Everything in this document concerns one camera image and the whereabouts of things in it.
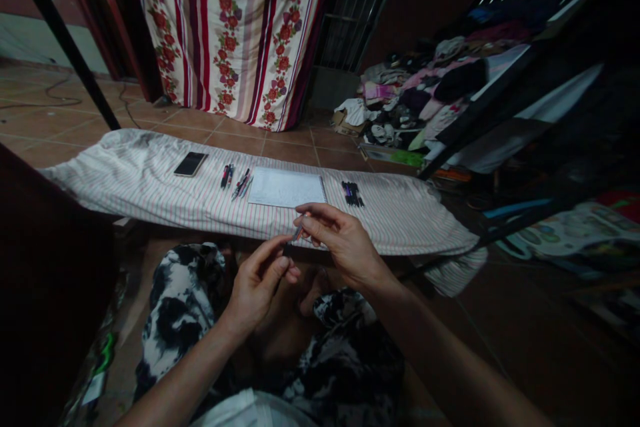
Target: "cardboard box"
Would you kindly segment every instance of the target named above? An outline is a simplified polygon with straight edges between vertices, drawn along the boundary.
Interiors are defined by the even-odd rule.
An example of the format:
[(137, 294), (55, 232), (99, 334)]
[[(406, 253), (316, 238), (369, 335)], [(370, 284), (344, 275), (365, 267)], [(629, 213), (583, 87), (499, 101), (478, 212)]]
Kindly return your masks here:
[(345, 120), (347, 118), (347, 112), (345, 110), (338, 110), (333, 114), (331, 118), (331, 125), (333, 125), (333, 129), (336, 133), (340, 133), (341, 135), (348, 135), (349, 137), (359, 137), (362, 135), (362, 132), (367, 128), (370, 124), (369, 121), (366, 121), (362, 125), (358, 125), (354, 127), (350, 123), (347, 123)]

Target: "patterned pants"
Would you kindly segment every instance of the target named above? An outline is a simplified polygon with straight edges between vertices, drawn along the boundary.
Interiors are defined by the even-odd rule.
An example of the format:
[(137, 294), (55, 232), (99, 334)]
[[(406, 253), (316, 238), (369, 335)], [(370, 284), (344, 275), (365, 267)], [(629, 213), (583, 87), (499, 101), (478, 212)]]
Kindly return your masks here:
[[(216, 322), (225, 259), (215, 244), (180, 245), (153, 276), (151, 314), (143, 331), (143, 358), (135, 370), (140, 399)], [(313, 306), (326, 330), (313, 337), (296, 368), (269, 393), (321, 426), (382, 426), (395, 421), (404, 359), (371, 306), (351, 289), (318, 298)], [(238, 392), (228, 364), (192, 420)]]

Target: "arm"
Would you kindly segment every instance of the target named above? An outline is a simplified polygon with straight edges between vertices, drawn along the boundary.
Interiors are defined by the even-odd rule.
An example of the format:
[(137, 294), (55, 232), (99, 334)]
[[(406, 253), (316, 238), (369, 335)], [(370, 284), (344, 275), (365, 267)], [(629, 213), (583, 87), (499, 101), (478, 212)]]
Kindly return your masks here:
[(269, 311), (280, 279), (300, 271), (282, 256), (291, 236), (266, 241), (238, 269), (229, 305), (204, 337), (118, 421), (125, 426), (187, 425), (236, 349)]
[(301, 205), (305, 236), (324, 243), (346, 284), (363, 294), (454, 425), (540, 426), (550, 421), (453, 335), (391, 273), (360, 221), (324, 203)]

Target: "spiral notebook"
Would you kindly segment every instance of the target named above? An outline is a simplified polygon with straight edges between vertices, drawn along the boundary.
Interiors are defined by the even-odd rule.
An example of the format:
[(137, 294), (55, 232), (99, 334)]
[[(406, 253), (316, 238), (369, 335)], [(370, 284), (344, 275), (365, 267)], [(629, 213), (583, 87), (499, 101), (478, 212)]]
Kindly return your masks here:
[(249, 203), (297, 207), (303, 203), (327, 203), (322, 177), (314, 173), (256, 167)]

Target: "red rose pattern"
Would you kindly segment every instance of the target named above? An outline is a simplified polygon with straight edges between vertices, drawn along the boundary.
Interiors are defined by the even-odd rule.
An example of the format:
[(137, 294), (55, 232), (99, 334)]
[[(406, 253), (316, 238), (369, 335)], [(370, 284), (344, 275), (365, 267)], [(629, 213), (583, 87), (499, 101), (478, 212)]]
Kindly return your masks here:
[(174, 62), (176, 58), (181, 56), (181, 53), (171, 34), (171, 24), (167, 20), (167, 12), (163, 6), (164, 0), (149, 0), (148, 12), (156, 26), (156, 38), (160, 39), (159, 43), (154, 44), (154, 47), (162, 85), (169, 98), (172, 101), (177, 101), (178, 96), (175, 93), (177, 78), (172, 72), (175, 71)]
[(237, 88), (239, 75), (231, 66), (230, 56), (232, 56), (239, 42), (235, 36), (236, 28), (242, 18), (242, 10), (235, 0), (218, 0), (220, 3), (220, 21), (224, 22), (225, 29), (218, 31), (218, 43), (220, 49), (217, 56), (213, 58), (213, 64), (218, 67), (220, 73), (220, 87), (218, 91), (218, 103), (215, 107), (217, 113), (226, 113), (229, 106), (235, 101), (233, 91)]
[(271, 81), (268, 92), (262, 95), (263, 109), (265, 110), (265, 113), (262, 115), (262, 120), (265, 123), (263, 128), (266, 130), (271, 130), (272, 125), (278, 120), (272, 110), (275, 102), (287, 94), (287, 72), (291, 68), (291, 62), (289, 57), (285, 55), (285, 46), (291, 42), (291, 39), (298, 33), (302, 25), (300, 12), (302, 0), (289, 1), (291, 2), (291, 6), (289, 7), (289, 11), (283, 15), (284, 22), (282, 26), (280, 26), (279, 32), (273, 36), (275, 53), (277, 55), (274, 62), (276, 76), (275, 79)]

